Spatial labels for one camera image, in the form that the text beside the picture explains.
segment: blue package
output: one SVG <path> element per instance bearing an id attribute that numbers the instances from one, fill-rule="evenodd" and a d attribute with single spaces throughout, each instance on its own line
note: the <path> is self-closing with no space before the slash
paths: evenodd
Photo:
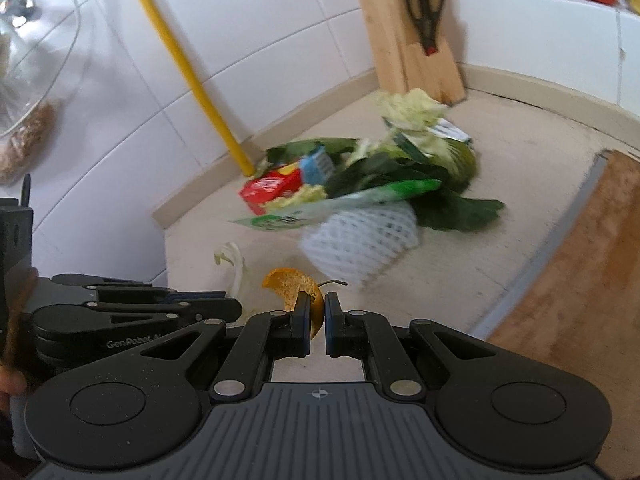
<path id="1" fill-rule="evenodd" d="M 324 146 L 318 146 L 309 155 L 298 161 L 303 184 L 324 184 L 335 171 L 331 157 Z"/>

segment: foam fruit net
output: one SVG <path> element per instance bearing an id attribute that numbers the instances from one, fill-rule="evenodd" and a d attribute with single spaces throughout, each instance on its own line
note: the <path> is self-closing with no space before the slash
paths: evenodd
<path id="1" fill-rule="evenodd" d="M 300 250 L 328 278 L 362 286 L 402 252 L 418 246 L 407 202 L 343 211 L 306 228 Z"/>

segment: scissors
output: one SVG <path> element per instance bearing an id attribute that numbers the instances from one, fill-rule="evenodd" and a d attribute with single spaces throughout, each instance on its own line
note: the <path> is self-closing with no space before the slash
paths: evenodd
<path id="1" fill-rule="evenodd" d="M 406 7 L 427 56 L 436 54 L 436 33 L 444 0 L 406 0 Z"/>

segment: green plastic bag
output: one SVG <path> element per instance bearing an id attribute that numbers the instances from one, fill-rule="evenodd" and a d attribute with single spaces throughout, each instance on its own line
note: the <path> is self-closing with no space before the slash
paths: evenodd
<path id="1" fill-rule="evenodd" d="M 315 224 L 338 211 L 367 207 L 385 202 L 407 200 L 414 196 L 434 191 L 440 187 L 440 181 L 434 178 L 423 180 L 401 180 L 384 186 L 373 187 L 364 191 L 351 193 L 339 198 L 330 198 L 290 206 L 273 213 L 233 220 L 236 224 L 245 225 L 260 231 L 284 231 Z"/>

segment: wooden knife block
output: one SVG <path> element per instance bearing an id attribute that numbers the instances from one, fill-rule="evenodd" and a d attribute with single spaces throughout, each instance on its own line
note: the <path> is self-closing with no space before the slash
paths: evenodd
<path id="1" fill-rule="evenodd" d="M 380 89 L 405 94 L 412 88 L 421 88 L 445 104 L 465 98 L 449 43 L 438 31 L 438 52 L 427 56 L 406 9 L 406 0 L 360 0 L 360 7 Z"/>

